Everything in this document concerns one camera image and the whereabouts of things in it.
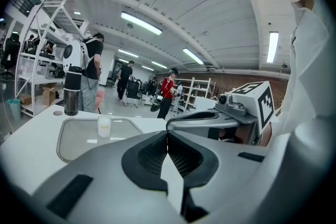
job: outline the hair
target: hair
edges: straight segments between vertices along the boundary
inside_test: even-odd
[[[104,35],[102,33],[96,33],[93,35],[93,37],[96,37],[96,38],[102,38],[104,40]]]

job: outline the white table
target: white table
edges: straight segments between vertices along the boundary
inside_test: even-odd
[[[53,105],[32,118],[0,147],[0,160],[9,180],[29,194],[43,183],[49,176],[66,163],[56,153],[60,128],[69,116],[55,116],[54,111],[64,111],[63,107]],[[99,114],[79,111],[72,118],[95,119]],[[143,119],[111,116],[112,119],[128,119],[143,133],[165,130],[163,119]]]

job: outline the plastic cup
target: plastic cup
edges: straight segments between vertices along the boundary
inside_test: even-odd
[[[98,136],[100,138],[110,137],[112,119],[109,116],[98,117]]]

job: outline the fluorescent light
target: fluorescent light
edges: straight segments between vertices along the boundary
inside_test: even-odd
[[[275,53],[278,47],[279,33],[278,32],[270,32],[269,33],[269,47],[268,47],[268,56],[267,62],[273,62]]]
[[[165,66],[159,64],[158,62],[154,62],[154,61],[152,61],[152,63],[155,64],[155,65],[157,65],[157,66],[159,66],[159,67],[162,67],[162,68],[164,68],[164,69],[167,69],[167,67],[165,67]]]
[[[122,12],[121,13],[121,18],[128,20],[132,23],[135,23],[143,28],[146,28],[147,30],[153,32],[154,34],[157,34],[158,36],[162,33],[162,31],[146,22],[144,22],[143,20],[136,18],[128,13]]]
[[[188,54],[191,58],[193,58],[196,62],[198,62],[200,65],[204,65],[204,63],[200,60],[199,57],[194,55],[191,51],[189,51],[187,48],[183,49],[183,51]]]
[[[145,68],[145,69],[148,69],[148,70],[151,70],[151,71],[154,71],[154,69],[151,69],[151,68],[149,68],[149,67],[144,67],[144,66],[142,66],[143,68]]]
[[[126,63],[128,63],[128,61],[126,61],[126,60],[123,60],[123,59],[119,59],[119,61],[122,61],[122,62],[126,62]]]
[[[128,55],[130,55],[130,56],[133,56],[133,57],[139,57],[138,55],[135,55],[135,54],[132,54],[132,53],[130,53],[130,52],[127,52],[127,51],[124,51],[124,50],[118,50],[119,52],[122,52],[123,54],[128,54]]]

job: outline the trash can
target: trash can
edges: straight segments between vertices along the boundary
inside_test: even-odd
[[[12,115],[15,121],[19,121],[21,119],[21,106],[19,99],[9,99],[7,101],[9,107],[11,108]]]

